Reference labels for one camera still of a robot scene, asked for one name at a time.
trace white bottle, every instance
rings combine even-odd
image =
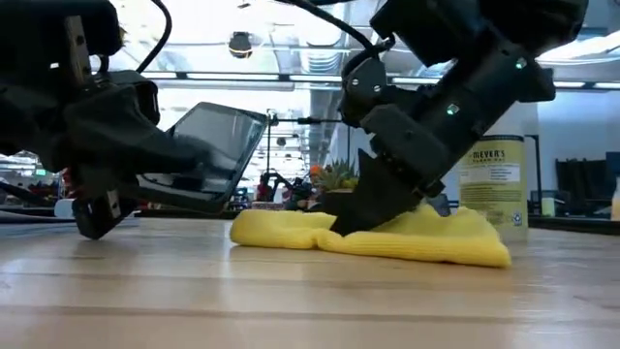
[[[620,221],[620,176],[616,177],[616,191],[611,199],[611,220]]]

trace desk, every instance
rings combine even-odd
[[[618,347],[618,238],[533,230],[492,270],[233,247],[230,224],[2,238],[0,347]]]

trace cleaning product bottle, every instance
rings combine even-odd
[[[620,176],[616,177],[616,191],[611,199],[611,220],[620,221]]]

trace yellow towel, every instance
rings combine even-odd
[[[346,237],[329,230],[335,217],[324,213],[242,211],[231,227],[232,241],[244,246],[323,251],[361,256],[390,257],[424,262],[507,268],[508,248],[497,231],[474,210],[462,207],[441,217],[422,205],[372,232]]]

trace table surface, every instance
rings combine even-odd
[[[230,224],[0,238],[0,348],[618,347],[618,238],[531,230],[493,270],[238,247]]]

